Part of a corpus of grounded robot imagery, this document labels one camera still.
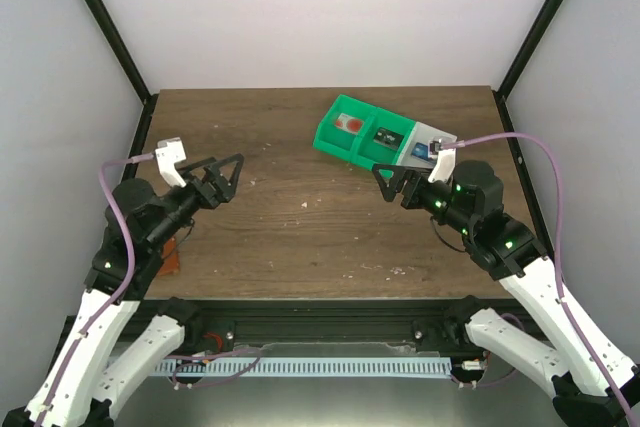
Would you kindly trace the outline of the brown leather card holder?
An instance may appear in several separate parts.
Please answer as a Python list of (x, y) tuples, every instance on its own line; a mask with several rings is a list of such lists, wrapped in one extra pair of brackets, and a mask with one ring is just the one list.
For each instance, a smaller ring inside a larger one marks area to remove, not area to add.
[(162, 250), (162, 265), (156, 276), (176, 275), (180, 272), (180, 259), (178, 252), (178, 242), (175, 237), (171, 237)]

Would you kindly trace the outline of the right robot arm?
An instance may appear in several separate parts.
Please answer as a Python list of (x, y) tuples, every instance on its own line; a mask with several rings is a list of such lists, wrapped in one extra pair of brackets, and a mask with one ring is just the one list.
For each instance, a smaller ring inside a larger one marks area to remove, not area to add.
[(460, 233), (473, 263), (526, 310), (546, 337), (541, 342), (467, 297), (444, 325), (458, 350), (475, 344), (510, 363), (541, 388), (567, 426), (617, 426), (639, 402), (639, 366), (618, 349), (557, 282), (555, 266), (535, 234), (505, 213), (503, 182), (477, 160), (458, 164), (447, 181), (424, 168), (376, 164), (383, 198), (403, 197), (405, 209), (429, 212)]

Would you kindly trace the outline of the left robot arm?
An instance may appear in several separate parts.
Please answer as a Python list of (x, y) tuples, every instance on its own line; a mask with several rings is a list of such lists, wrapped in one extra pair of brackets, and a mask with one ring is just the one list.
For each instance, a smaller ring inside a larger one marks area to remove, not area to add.
[(141, 178), (105, 190), (107, 225), (71, 331), (38, 392), (27, 405), (9, 411), (4, 425), (111, 426), (158, 363), (203, 342), (197, 307), (172, 297), (127, 350), (108, 361), (164, 264), (165, 245), (192, 226), (199, 210), (235, 197), (244, 164), (241, 154), (187, 166), (161, 153), (130, 161), (151, 159), (167, 174), (169, 191), (159, 196)]

